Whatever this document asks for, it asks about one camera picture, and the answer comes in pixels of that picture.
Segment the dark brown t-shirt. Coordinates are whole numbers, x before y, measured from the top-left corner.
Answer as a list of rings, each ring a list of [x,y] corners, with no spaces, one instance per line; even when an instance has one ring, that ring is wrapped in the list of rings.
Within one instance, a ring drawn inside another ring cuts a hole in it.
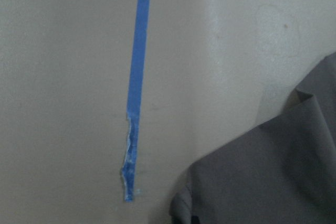
[[[335,55],[300,102],[192,164],[173,223],[335,223]]]

